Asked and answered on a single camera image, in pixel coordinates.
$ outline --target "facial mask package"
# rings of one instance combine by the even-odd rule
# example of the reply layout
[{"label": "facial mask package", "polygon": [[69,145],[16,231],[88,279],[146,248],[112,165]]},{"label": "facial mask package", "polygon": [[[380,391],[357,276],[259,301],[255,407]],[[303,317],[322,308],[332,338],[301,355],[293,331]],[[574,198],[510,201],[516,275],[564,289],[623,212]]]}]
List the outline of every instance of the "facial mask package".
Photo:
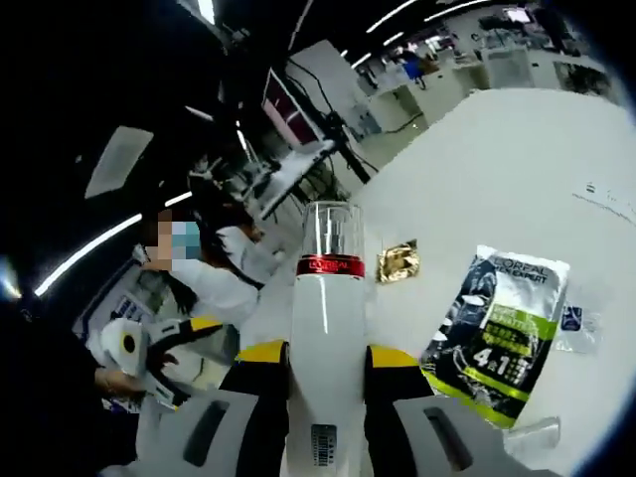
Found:
[{"label": "facial mask package", "polygon": [[479,245],[421,358],[430,384],[512,427],[548,357],[568,274],[561,261]]}]

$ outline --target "ceiling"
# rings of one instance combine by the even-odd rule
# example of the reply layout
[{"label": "ceiling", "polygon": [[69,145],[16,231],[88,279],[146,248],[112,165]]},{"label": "ceiling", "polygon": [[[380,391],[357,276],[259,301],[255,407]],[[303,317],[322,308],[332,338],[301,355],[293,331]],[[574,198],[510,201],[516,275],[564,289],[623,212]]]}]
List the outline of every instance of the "ceiling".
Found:
[{"label": "ceiling", "polygon": [[[380,50],[395,33],[420,30],[425,17],[448,8],[418,0],[366,33],[401,3],[315,0],[293,50],[327,38],[349,50],[347,58],[354,61]],[[10,72],[4,84],[10,100],[4,109],[9,141],[1,213],[10,233],[3,235],[0,252],[17,269],[22,289],[35,288],[112,226],[186,190],[190,162],[224,138],[185,106],[214,112],[219,76],[232,67],[208,28],[175,0],[29,5],[29,12],[20,5],[4,7],[9,10],[4,18],[15,21],[6,26],[12,48],[3,69]],[[303,3],[216,0],[215,10],[226,24],[250,30],[245,63],[256,72],[284,59]],[[244,73],[239,87],[253,92],[249,69]],[[85,200],[92,170],[119,125],[149,130],[153,141],[122,189]],[[102,245],[41,301],[65,301],[72,293],[85,303],[129,257],[133,243],[134,231],[128,231]]]}]

